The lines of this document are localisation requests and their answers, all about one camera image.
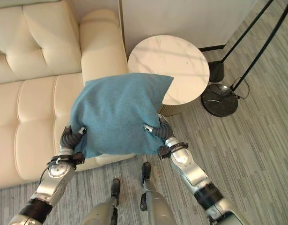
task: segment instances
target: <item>cream leather sofa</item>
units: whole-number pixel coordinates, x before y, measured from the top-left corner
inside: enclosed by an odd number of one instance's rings
[[[128,72],[113,12],[78,22],[64,0],[21,2],[0,1],[0,188],[39,179],[86,81]],[[104,154],[77,170],[133,156]]]

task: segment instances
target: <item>white marble table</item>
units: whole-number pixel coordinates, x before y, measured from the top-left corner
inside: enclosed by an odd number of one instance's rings
[[[209,67],[202,52],[192,43],[169,35],[149,37],[138,43],[129,56],[128,67],[131,73],[174,77],[159,110],[165,116],[187,108],[202,94],[209,80]]]

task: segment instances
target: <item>gray carpet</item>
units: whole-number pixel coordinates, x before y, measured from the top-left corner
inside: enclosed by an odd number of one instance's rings
[[[249,25],[266,1],[260,0],[224,50],[205,53],[219,60]],[[287,0],[274,1],[268,12],[225,62],[224,84],[231,85],[261,48]],[[168,118],[176,136],[190,144],[194,160],[253,225],[288,225],[288,17],[250,72],[251,92],[226,118],[208,114],[196,99],[182,114]],[[245,84],[238,94],[245,95]],[[119,224],[147,225],[139,210],[140,168],[152,164],[157,189],[172,206],[178,224],[207,225],[204,211],[184,188],[169,161],[139,156],[79,172],[53,209],[47,225],[81,224],[90,209],[109,196],[110,182],[122,182]],[[37,184],[0,190],[0,225],[25,205]]]

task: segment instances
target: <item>teal cushion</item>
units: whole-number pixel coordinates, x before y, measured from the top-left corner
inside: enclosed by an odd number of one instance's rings
[[[86,158],[101,154],[156,154],[162,141],[145,132],[143,123],[159,126],[157,110],[173,78],[125,74],[86,82],[71,111],[72,130],[87,128],[75,152]]]

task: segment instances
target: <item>black strap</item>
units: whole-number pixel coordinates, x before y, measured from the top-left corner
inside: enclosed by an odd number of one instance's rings
[[[180,142],[171,147],[161,146],[158,148],[158,156],[160,159],[170,158],[171,154],[179,149],[187,149],[189,147],[188,143]]]
[[[74,155],[60,155],[53,156],[51,161],[47,163],[48,167],[51,165],[56,165],[58,163],[66,163],[72,166],[76,170],[76,165],[84,163],[84,155],[82,152],[77,152]]]

